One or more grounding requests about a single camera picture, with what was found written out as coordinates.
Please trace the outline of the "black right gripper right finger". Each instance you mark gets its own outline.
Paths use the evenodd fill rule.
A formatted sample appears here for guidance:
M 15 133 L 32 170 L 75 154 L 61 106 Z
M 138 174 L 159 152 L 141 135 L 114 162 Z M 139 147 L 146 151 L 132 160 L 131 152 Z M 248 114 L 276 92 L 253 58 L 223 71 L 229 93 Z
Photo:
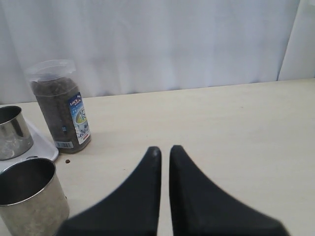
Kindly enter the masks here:
M 169 199 L 175 236 L 286 236 L 277 219 L 265 215 L 212 182 L 184 148 L 169 157 Z

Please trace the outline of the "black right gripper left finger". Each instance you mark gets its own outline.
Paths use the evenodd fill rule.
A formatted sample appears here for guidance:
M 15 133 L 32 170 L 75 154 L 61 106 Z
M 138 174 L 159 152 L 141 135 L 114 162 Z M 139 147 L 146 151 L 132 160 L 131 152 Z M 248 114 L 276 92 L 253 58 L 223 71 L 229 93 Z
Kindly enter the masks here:
M 67 219 L 59 236 L 155 236 L 161 196 L 161 151 L 149 147 L 130 176 L 109 196 Z

